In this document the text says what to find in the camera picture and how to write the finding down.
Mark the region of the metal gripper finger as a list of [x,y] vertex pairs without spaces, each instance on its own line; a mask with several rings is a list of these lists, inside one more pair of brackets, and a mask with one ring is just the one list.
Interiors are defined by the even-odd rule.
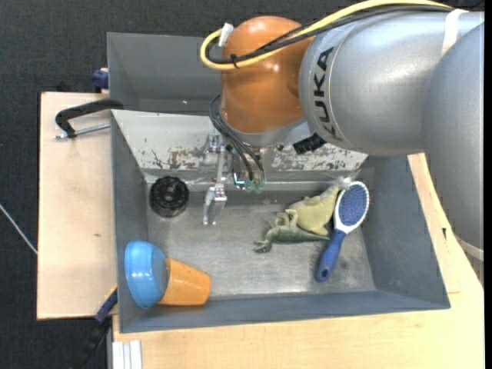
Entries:
[[228,196],[227,196],[227,191],[224,188],[224,185],[216,184],[214,187],[214,197],[213,197],[213,202],[214,202],[213,222],[217,221],[227,201],[228,201]]
[[204,205],[203,205],[203,225],[212,225],[214,224],[215,218],[215,189],[209,188],[204,196]]

